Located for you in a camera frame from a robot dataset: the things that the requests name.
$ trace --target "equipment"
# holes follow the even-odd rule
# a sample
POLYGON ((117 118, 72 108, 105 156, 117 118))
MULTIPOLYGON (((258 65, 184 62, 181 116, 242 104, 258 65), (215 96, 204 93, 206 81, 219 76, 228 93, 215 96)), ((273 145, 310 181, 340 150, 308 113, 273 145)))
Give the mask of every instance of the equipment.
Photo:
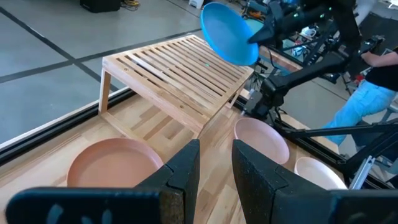
POLYGON ((120 9, 120 0, 80 0, 80 5, 90 12, 111 12, 120 9))
POLYGON ((197 9, 200 9, 203 5, 203 0, 189 0, 188 4, 197 9))
POLYGON ((232 166, 248 224, 397 222, 394 190, 324 190, 241 141, 232 166))
POLYGON ((340 38, 333 43, 322 61, 287 76, 270 76, 265 79, 260 90, 262 99, 255 104, 248 102, 249 106, 245 108, 252 110, 245 112, 254 117, 265 118, 269 109, 283 104, 284 96, 291 88, 326 73, 344 72, 353 57, 369 51, 375 42, 361 43, 361 34, 352 10, 354 4, 353 0, 301 0, 295 11, 285 14, 277 1, 270 2, 269 14, 262 29, 248 40, 249 43, 270 45, 286 38, 292 32, 300 31, 331 16, 340 31, 340 38))

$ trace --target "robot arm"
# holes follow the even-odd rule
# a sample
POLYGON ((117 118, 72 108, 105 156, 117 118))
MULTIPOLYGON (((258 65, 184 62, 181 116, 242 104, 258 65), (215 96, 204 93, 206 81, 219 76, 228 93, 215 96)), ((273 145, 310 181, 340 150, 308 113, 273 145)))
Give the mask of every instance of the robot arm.
POLYGON ((304 67, 286 77, 270 77, 263 82, 261 91, 265 100, 262 101, 268 108, 280 106, 283 96, 300 84, 312 80, 325 73, 343 72, 353 55, 361 54, 369 47, 361 46, 361 34, 355 22, 353 6, 355 1, 349 0, 302 0, 294 12, 283 15, 278 2, 270 2, 271 15, 264 22, 264 26, 255 33, 248 42, 269 44, 276 39, 284 39, 288 34, 333 16, 340 32, 340 44, 346 48, 344 52, 336 50, 325 55, 321 62, 304 67))

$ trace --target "wooden slat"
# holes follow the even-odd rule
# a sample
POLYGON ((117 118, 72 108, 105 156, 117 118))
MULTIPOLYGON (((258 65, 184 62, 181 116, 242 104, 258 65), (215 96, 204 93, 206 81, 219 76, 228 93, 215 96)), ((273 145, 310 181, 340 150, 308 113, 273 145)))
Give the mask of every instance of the wooden slat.
POLYGON ((228 102, 228 100, 234 95, 234 93, 237 92, 237 94, 239 94, 238 90, 241 89, 241 87, 245 84, 246 80, 248 80, 248 78, 250 77, 251 74, 252 74, 252 70, 247 71, 245 76, 240 78, 234 84, 234 86, 232 86, 231 89, 225 93, 224 97, 220 100, 223 105, 225 105, 228 102))
POLYGON ((162 111, 174 119, 183 122, 184 126, 192 131, 200 132, 208 119, 200 116, 195 110, 184 102, 170 95, 159 87, 148 82, 145 78, 123 66, 115 58, 106 57, 103 63, 104 68, 112 71, 113 75, 124 84, 132 88, 145 99, 153 102, 162 111))
POLYGON ((186 79, 188 82, 192 83, 193 85, 197 86, 199 89, 205 91, 209 95, 214 98, 219 98, 225 91, 218 88, 214 84, 210 83, 209 81, 205 80, 203 77, 199 76, 195 72, 192 72, 185 66, 181 64, 172 64, 172 59, 169 62, 165 58, 158 56, 157 54, 153 53, 152 50, 143 51, 144 54, 156 59, 158 62, 166 65, 168 69, 176 73, 179 77, 186 79))
MULTIPOLYGON (((219 58, 219 56, 210 48, 209 45, 207 45, 206 43, 203 42, 203 40, 198 40, 198 39, 187 39, 187 42, 193 43, 196 46, 200 47, 201 49, 207 51, 208 53, 210 53, 211 55, 214 55, 215 57, 219 58)), ((233 67, 234 69, 238 70, 239 72, 245 72, 245 69, 243 67, 240 67, 238 65, 233 65, 229 62, 224 61, 223 59, 219 58, 220 62, 224 62, 225 64, 227 64, 230 67, 233 67)))
POLYGON ((189 49, 192 49, 192 50, 198 52, 198 54, 202 55, 202 57, 210 59, 211 61, 213 61, 214 64, 217 64, 219 67, 226 70, 227 72, 234 74, 234 76, 236 76, 237 78, 239 78, 241 76, 241 72, 239 72, 235 68, 229 66, 225 61, 223 61, 219 57, 207 52, 206 50, 203 50, 202 48, 196 46, 195 44, 193 44, 189 41, 186 41, 186 40, 181 41, 179 43, 188 47, 189 49))
MULTIPOLYGON (((163 46, 163 48, 167 49, 168 51, 171 51, 175 55, 181 55, 182 52, 177 51, 174 47, 168 45, 168 46, 163 46)), ((207 67, 205 64, 198 62, 197 59, 192 58, 184 54, 184 60, 196 68, 200 69, 202 72, 207 72, 210 76, 212 76, 215 80, 218 80, 219 82, 225 84, 227 87, 230 87, 233 85, 233 80, 230 78, 226 78, 223 74, 220 72, 217 72, 213 68, 207 67)))
POLYGON ((114 116, 112 116, 110 113, 105 112, 101 114, 101 117, 125 137, 146 143, 145 140, 136 136, 136 134, 134 134, 133 131, 131 131, 129 128, 124 127, 124 125, 121 124, 121 122, 117 120, 114 116))
POLYGON ((167 83, 164 83, 162 80, 159 80, 157 77, 155 77, 151 73, 145 71, 143 68, 141 68, 140 66, 136 65, 135 63, 132 63, 130 60, 128 60, 126 58, 119 58, 119 59, 122 60, 124 63, 128 64, 129 66, 131 66, 133 69, 135 69, 136 71, 138 71, 142 75, 145 75, 147 78, 149 78, 152 82, 156 83, 158 86, 161 86, 164 90, 166 90, 169 93, 177 96, 180 100, 182 100, 184 103, 186 103, 187 105, 189 105, 193 109, 199 111, 201 114, 204 114, 206 116, 211 117, 212 113, 211 113, 210 110, 207 109, 207 108, 211 108, 211 105, 209 104, 209 102, 204 101, 204 100, 200 99, 199 97, 194 97, 195 94, 191 94, 191 97, 194 97, 194 99, 197 101, 197 103, 192 101, 192 99, 189 98, 184 93, 184 91, 186 91, 187 93, 191 93, 191 90, 189 90, 188 88, 184 88, 183 86, 181 86, 181 84, 177 83, 173 79, 169 78, 167 75, 165 75, 162 72, 158 71, 156 68, 148 65, 147 63, 145 63, 141 59, 137 58, 136 56, 134 56, 132 54, 129 54, 129 56, 133 60, 139 62, 143 67, 145 67, 146 69, 148 69, 152 73, 156 74, 158 77, 162 78, 163 80, 171 83, 174 87, 178 88, 181 91, 177 91, 174 88, 171 88, 170 85, 168 85, 167 83))
POLYGON ((138 55, 140 58, 143 58, 144 60, 146 60, 147 62, 153 64, 154 66, 156 66, 157 68, 159 68, 163 73, 167 74, 170 78, 173 78, 174 80, 176 80, 177 82, 183 84, 186 88, 188 88, 189 90, 194 91, 196 94, 194 95, 198 95, 201 98, 211 102, 211 103, 215 103, 216 99, 219 98, 219 96, 215 93, 213 93, 213 95, 211 95, 211 90, 209 90, 208 88, 206 88, 206 90, 203 90, 201 88, 198 88, 197 86, 195 86, 194 84, 186 81, 184 78, 178 76, 176 73, 174 73, 173 71, 171 71, 171 69, 163 66, 160 62, 156 61, 154 58, 142 53, 142 52, 136 52, 136 55, 138 55))
POLYGON ((206 76, 206 79, 209 80, 210 82, 214 83, 215 85, 219 87, 223 87, 224 90, 228 90, 230 88, 230 83, 226 83, 222 78, 217 77, 210 72, 207 71, 206 68, 202 67, 199 65, 197 62, 194 62, 190 58, 185 58, 179 56, 178 53, 176 53, 173 49, 171 49, 169 46, 163 46, 159 47, 158 50, 162 51, 163 53, 181 61, 182 63, 186 63, 188 67, 192 68, 195 70, 195 72, 201 76, 206 76))
POLYGON ((206 82, 211 83, 213 86, 217 86, 217 88, 224 91, 224 93, 228 90, 228 88, 226 88, 224 85, 214 80, 213 78, 209 77, 207 74, 202 74, 203 72, 200 72, 197 69, 190 67, 190 64, 185 62, 184 60, 180 61, 178 57, 177 58, 169 57, 163 51, 160 51, 155 47, 151 47, 150 49, 151 51, 155 52, 162 58, 168 60, 171 63, 174 63, 176 66, 180 68, 183 68, 184 71, 186 71, 185 68, 187 68, 187 70, 189 70, 189 74, 192 75, 192 77, 197 78, 198 80, 206 80, 206 82))
POLYGON ((222 71, 222 70, 220 71, 220 69, 216 69, 215 67, 212 67, 211 62, 209 60, 203 60, 201 57, 197 56, 195 51, 186 49, 183 45, 181 45, 179 43, 170 44, 169 46, 171 48, 173 48, 174 50, 180 52, 181 54, 184 54, 186 57, 191 58, 192 60, 196 60, 196 61, 200 61, 201 63, 204 63, 205 67, 207 69, 212 71, 214 74, 219 75, 221 78, 223 78, 224 80, 226 80, 230 83, 233 83, 238 79, 230 74, 227 74, 225 71, 222 71))

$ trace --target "wooden rack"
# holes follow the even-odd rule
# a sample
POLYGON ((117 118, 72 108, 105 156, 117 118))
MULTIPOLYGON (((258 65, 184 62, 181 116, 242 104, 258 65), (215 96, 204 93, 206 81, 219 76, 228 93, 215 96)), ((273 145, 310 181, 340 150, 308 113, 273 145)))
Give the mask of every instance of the wooden rack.
MULTIPOLYGON (((99 110, 106 112, 114 76, 197 138, 230 99, 233 105, 252 72, 225 62, 195 35, 140 47, 103 59, 99 110)), ((111 115, 103 117, 128 131, 111 115)))

